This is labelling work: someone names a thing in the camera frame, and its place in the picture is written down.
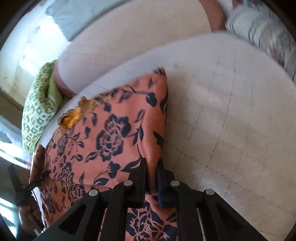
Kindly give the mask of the person's left hand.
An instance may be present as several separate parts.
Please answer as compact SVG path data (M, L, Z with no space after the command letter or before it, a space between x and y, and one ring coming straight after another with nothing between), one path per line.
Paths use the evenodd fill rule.
M36 201L34 200L29 205L20 206L18 208L18 213L20 217L21 229L27 234L35 235L35 224L29 218L29 215L31 214L36 218L36 220L42 222L42 214Z

